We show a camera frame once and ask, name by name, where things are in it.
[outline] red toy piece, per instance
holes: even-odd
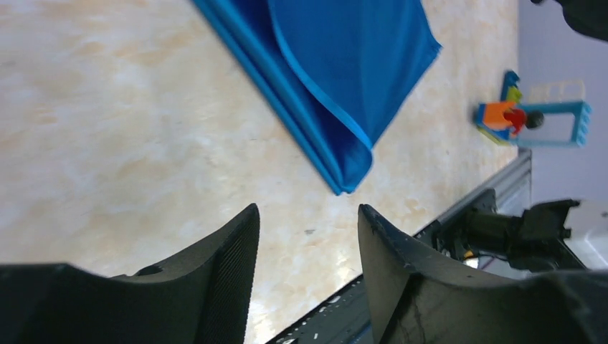
[[[506,110],[503,113],[503,117],[509,122],[511,122],[511,125],[515,129],[511,133],[511,135],[513,136],[517,136],[517,134],[519,134],[523,126],[526,125],[526,122],[528,121],[528,115],[526,114],[526,111],[518,109],[516,107],[512,107],[509,110]]]

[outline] lego toy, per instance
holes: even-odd
[[[503,88],[500,92],[500,102],[480,104],[475,116],[475,124],[481,133],[484,133],[494,142],[501,145],[518,145],[520,147],[534,146],[583,146],[586,144],[586,134],[589,132],[589,115],[591,107],[583,100],[558,102],[538,102],[522,104],[522,93],[518,87],[519,76],[512,70],[505,73]],[[548,86],[535,89],[538,95],[549,94],[554,85],[558,85],[561,93],[564,92],[565,83],[547,84]],[[523,128],[540,128],[546,116],[572,114],[574,124],[568,140],[524,140],[519,137]]]

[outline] blue towel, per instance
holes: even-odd
[[[335,194],[441,46],[420,0],[194,0]]]

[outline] marble table surface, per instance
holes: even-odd
[[[423,3],[444,49],[337,197],[187,0],[0,0],[0,262],[133,274],[255,202],[265,343],[361,273],[359,204],[414,233],[516,156],[470,123],[516,1]]]

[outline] orange lego block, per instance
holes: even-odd
[[[482,122],[491,130],[505,130],[512,126],[504,117],[505,111],[515,108],[516,102],[489,102],[485,104]]]

